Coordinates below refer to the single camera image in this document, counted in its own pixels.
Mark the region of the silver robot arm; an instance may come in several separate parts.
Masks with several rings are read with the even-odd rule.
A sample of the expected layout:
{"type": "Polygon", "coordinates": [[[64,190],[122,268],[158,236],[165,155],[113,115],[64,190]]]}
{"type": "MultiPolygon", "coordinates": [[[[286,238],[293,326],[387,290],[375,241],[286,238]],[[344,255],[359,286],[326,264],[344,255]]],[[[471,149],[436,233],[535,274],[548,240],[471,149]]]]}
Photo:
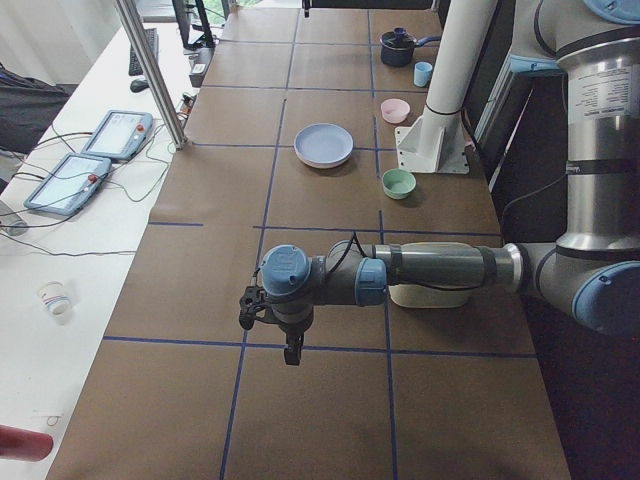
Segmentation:
{"type": "Polygon", "coordinates": [[[546,300],[611,336],[639,331],[639,5],[635,1],[520,1],[513,70],[568,77],[567,227],[552,243],[337,243],[311,257],[269,250],[240,299],[239,322],[285,335],[300,362],[317,305],[381,304],[391,285],[473,290],[502,285],[546,300]]]}

